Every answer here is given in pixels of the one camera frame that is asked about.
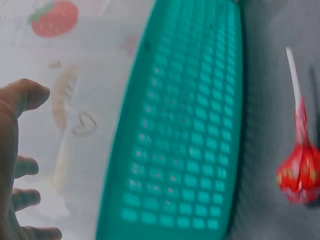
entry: lollipop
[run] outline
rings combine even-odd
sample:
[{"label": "lollipop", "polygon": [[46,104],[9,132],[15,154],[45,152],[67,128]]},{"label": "lollipop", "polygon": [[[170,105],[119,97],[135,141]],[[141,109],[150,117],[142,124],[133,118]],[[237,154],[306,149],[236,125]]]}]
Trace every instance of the lollipop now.
[{"label": "lollipop", "polygon": [[306,106],[301,96],[294,57],[286,48],[295,100],[295,145],[276,171],[276,182],[291,203],[310,203],[320,194],[320,152],[311,145]]}]

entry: gray fabric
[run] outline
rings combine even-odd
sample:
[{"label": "gray fabric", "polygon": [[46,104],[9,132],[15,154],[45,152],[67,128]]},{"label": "gray fabric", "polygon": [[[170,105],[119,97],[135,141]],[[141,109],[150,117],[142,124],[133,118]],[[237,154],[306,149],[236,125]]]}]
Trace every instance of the gray fabric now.
[{"label": "gray fabric", "polygon": [[294,96],[290,46],[305,96],[309,136],[317,143],[320,107],[320,1],[242,1],[245,96],[242,167],[228,240],[319,240],[320,207],[293,205],[276,185],[292,151]]}]

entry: strawberry print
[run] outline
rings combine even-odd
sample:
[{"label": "strawberry print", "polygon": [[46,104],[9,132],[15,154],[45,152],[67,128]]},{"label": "strawberry print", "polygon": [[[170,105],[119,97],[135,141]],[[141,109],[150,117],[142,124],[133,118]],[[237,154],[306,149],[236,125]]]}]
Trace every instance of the strawberry print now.
[{"label": "strawberry print", "polygon": [[53,38],[71,31],[78,22],[79,11],[70,1],[50,2],[29,17],[34,33],[40,37]]}]

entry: white tablecloth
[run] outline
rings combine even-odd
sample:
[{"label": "white tablecloth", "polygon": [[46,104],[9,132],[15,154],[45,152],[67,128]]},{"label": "white tablecloth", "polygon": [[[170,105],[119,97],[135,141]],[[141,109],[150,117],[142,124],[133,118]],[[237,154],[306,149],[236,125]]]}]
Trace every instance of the white tablecloth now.
[{"label": "white tablecloth", "polygon": [[42,37],[27,21],[46,2],[0,0],[0,86],[28,78],[51,88],[47,103],[19,119],[19,154],[35,158],[40,172],[14,186],[36,188],[42,199],[17,217],[21,225],[57,226],[66,240],[93,240],[128,75],[154,0],[72,0],[76,25]]}]

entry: heart shape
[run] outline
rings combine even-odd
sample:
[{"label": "heart shape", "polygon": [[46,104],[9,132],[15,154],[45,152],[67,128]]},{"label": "heart shape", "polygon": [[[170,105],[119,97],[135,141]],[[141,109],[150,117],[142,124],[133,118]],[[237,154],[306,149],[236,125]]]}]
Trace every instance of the heart shape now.
[{"label": "heart shape", "polygon": [[[80,121],[80,125],[77,125],[72,128],[72,132],[75,136],[88,137],[97,130],[98,125],[96,121],[87,112],[85,111],[79,112],[78,118]],[[91,127],[88,127],[87,125],[88,121],[85,121],[86,119],[90,120],[90,122],[92,123]]]}]

